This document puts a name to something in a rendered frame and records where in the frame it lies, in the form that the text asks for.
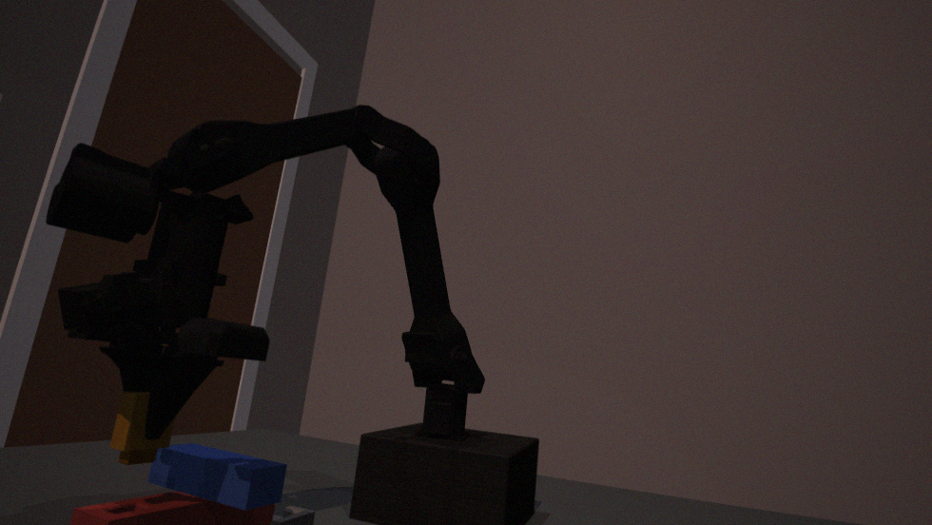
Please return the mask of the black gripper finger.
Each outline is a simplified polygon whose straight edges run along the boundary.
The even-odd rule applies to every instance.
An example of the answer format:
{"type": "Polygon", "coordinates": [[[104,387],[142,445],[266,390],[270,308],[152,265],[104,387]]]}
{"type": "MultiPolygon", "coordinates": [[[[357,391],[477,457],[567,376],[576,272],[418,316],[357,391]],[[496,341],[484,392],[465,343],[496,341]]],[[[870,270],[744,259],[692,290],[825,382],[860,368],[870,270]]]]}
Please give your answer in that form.
{"type": "Polygon", "coordinates": [[[192,393],[223,360],[143,353],[153,378],[146,412],[146,439],[158,439],[192,393]]]}
{"type": "Polygon", "coordinates": [[[99,346],[103,353],[118,366],[124,392],[150,393],[153,373],[143,357],[143,353],[163,354],[116,349],[99,346]]]}

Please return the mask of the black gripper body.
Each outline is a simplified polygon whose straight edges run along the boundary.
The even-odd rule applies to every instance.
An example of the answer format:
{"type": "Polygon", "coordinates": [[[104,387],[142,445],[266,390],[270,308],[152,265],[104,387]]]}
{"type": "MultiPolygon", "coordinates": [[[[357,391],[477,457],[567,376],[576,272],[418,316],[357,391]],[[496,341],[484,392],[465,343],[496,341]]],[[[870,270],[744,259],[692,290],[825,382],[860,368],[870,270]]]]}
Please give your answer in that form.
{"type": "Polygon", "coordinates": [[[157,264],[168,267],[172,275],[173,321],[170,326],[149,324],[149,317],[112,325],[107,330],[80,334],[68,331],[68,337],[109,342],[116,349],[163,353],[163,355],[217,360],[217,357],[266,360],[269,338],[264,328],[207,318],[214,286],[225,286],[226,275],[219,274],[219,262],[193,253],[151,248],[146,273],[153,277],[157,264]],[[161,327],[159,331],[159,327],[161,327]],[[175,333],[176,328],[179,333],[175,333]],[[176,338],[175,338],[176,337],[176,338]]]}

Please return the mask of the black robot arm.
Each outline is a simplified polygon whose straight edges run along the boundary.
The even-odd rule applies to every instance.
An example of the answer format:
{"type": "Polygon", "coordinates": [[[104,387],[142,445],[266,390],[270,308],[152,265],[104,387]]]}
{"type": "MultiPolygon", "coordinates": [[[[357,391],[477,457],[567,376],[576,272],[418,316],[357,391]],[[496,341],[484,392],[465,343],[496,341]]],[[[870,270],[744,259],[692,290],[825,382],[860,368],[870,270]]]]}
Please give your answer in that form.
{"type": "MultiPolygon", "coordinates": [[[[207,121],[176,140],[167,158],[148,167],[79,144],[53,190],[46,222],[128,243],[136,232],[149,231],[160,202],[149,249],[220,262],[228,223],[251,221],[253,214],[240,195],[224,200],[207,192],[268,165],[342,145],[377,176],[397,214],[414,310],[410,332],[401,338],[414,385],[426,388],[422,429],[415,436],[464,441],[469,436],[464,432],[468,394],[481,394],[485,378],[450,308],[433,209],[440,184],[437,149],[411,127],[363,105],[273,124],[207,121]],[[181,187],[192,193],[171,191],[181,187]]],[[[104,331],[146,319],[150,311],[149,324],[170,326],[173,293],[167,270],[157,264],[150,277],[147,264],[138,264],[136,272],[58,288],[64,329],[104,331]]]]}

